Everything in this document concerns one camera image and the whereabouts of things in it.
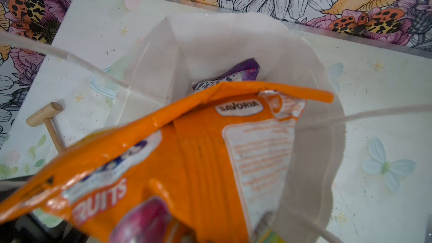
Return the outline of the white printed paper bag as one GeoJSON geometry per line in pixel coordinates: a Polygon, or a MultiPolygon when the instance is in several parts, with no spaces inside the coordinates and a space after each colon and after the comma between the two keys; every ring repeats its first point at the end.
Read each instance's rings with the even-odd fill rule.
{"type": "Polygon", "coordinates": [[[333,207],[331,185],[345,149],[345,125],[356,119],[424,113],[430,104],[345,115],[329,75],[313,49],[265,15],[185,14],[165,18],[137,46],[111,112],[108,128],[121,127],[198,92],[192,86],[247,59],[261,70],[255,81],[330,92],[331,103],[307,101],[279,207],[266,213],[252,242],[312,243],[338,238],[326,230],[333,207]]]}

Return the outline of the orange snack packet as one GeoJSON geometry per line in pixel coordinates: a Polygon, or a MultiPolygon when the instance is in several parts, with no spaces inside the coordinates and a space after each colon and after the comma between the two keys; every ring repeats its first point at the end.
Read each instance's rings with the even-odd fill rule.
{"type": "Polygon", "coordinates": [[[221,83],[69,147],[1,204],[104,243],[248,243],[279,207],[307,101],[327,91],[221,83]]]}

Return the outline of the pink purple snack packet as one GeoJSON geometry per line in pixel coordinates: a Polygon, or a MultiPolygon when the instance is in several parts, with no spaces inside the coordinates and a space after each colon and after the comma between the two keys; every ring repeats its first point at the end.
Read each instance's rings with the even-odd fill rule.
{"type": "Polygon", "coordinates": [[[236,64],[230,70],[214,78],[205,79],[192,86],[193,92],[199,92],[222,82],[248,82],[255,81],[261,70],[255,59],[250,58],[236,64]]]}

